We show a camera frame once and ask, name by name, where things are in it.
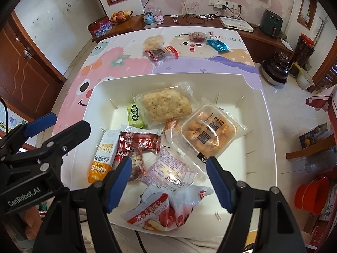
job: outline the cartoon red nose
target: cartoon red nose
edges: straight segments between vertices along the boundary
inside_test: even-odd
[[[86,97],[89,99],[90,96],[91,96],[91,93],[92,93],[93,89],[90,89],[87,93],[86,93]]]

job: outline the green air fryer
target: green air fryer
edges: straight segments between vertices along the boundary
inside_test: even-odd
[[[280,16],[271,12],[269,10],[265,10],[261,24],[260,30],[273,38],[278,38],[281,32],[283,20]]]

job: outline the blue gripper pad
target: blue gripper pad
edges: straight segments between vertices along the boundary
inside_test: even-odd
[[[231,203],[231,197],[230,197],[230,191],[227,188],[224,180],[222,179],[219,170],[223,169],[221,168],[220,164],[216,160],[216,163],[218,166],[214,164],[214,162],[211,160],[211,158],[208,158],[206,163],[206,171],[207,175],[210,178],[210,181],[213,185],[213,188],[215,190],[215,194],[218,197],[218,200],[221,204],[221,206],[224,209],[227,209],[229,213],[233,212],[233,204]]]
[[[28,123],[25,131],[23,132],[24,137],[34,137],[40,132],[46,130],[49,127],[55,125],[57,117],[54,113],[49,113],[47,115],[38,118],[34,122]]]
[[[129,157],[127,157],[127,161],[123,164],[122,170],[120,171],[119,175],[116,176],[116,180],[110,189],[108,204],[106,206],[108,213],[118,206],[127,182],[131,176],[131,172],[132,161]]]

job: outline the green flower print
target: green flower print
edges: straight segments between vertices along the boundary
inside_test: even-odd
[[[111,67],[115,66],[123,66],[124,65],[124,60],[130,58],[131,55],[119,55],[116,60],[111,61]]]

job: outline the red lid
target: red lid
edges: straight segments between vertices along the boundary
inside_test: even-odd
[[[307,35],[304,35],[303,33],[301,33],[301,37],[304,39],[305,43],[307,45],[314,45],[314,41],[311,40]]]

